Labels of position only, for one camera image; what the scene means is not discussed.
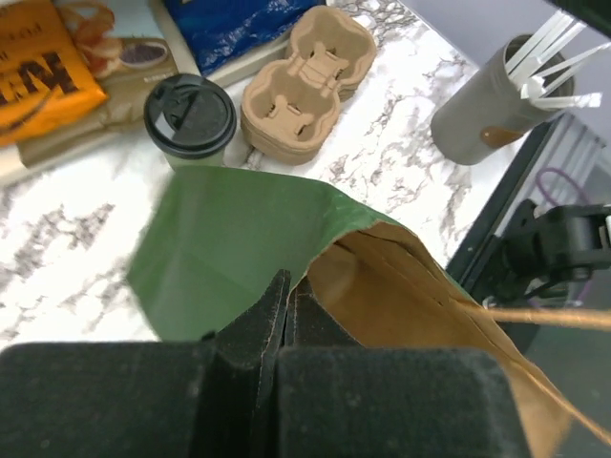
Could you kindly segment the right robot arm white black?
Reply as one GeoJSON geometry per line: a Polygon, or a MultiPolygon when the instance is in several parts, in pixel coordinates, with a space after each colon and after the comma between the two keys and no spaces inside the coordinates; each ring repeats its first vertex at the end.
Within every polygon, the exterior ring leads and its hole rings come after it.
{"type": "Polygon", "coordinates": [[[523,200],[500,238],[490,269],[501,302],[528,300],[562,282],[589,281],[610,267],[610,207],[560,205],[537,216],[523,200]]]}

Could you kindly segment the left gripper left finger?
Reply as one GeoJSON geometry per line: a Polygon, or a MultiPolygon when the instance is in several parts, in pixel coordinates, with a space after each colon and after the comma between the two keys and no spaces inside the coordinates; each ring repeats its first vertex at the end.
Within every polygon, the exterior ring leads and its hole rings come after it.
{"type": "Polygon", "coordinates": [[[1,354],[5,457],[263,457],[291,278],[193,342],[22,343],[1,354]]]}

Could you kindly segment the single black plastic lid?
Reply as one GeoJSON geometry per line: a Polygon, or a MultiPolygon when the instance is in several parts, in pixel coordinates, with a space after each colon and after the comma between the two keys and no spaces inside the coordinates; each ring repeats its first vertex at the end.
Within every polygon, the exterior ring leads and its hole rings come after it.
{"type": "Polygon", "coordinates": [[[228,93],[195,74],[161,80],[144,103],[147,134],[164,153],[204,156],[226,148],[237,130],[237,113],[228,93]]]}

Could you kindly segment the brown paper bag green side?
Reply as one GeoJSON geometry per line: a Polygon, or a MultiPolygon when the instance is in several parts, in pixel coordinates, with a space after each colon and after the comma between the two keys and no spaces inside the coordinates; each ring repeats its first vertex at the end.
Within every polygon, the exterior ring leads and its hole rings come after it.
{"type": "Polygon", "coordinates": [[[127,280],[164,340],[195,339],[235,319],[279,270],[309,280],[359,343],[475,347],[509,376],[532,452],[549,457],[575,408],[501,330],[504,322],[608,330],[608,312],[506,311],[475,302],[408,228],[321,181],[220,167],[176,170],[127,280]]]}

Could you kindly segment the single green paper cup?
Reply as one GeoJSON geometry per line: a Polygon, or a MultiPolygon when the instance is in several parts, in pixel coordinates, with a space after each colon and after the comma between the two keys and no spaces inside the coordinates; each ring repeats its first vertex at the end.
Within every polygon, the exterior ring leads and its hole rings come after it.
{"type": "Polygon", "coordinates": [[[204,156],[189,155],[187,157],[179,157],[174,153],[166,152],[164,152],[163,155],[170,167],[177,170],[181,167],[222,167],[224,164],[224,151],[225,148],[219,148],[204,156]]]}

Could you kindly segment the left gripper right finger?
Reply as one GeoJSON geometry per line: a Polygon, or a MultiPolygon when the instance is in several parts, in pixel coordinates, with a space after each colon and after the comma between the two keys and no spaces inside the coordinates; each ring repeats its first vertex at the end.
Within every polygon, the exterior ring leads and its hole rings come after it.
{"type": "Polygon", "coordinates": [[[308,281],[287,302],[276,363],[279,457],[526,457],[508,379],[471,348],[367,348],[308,281]]]}

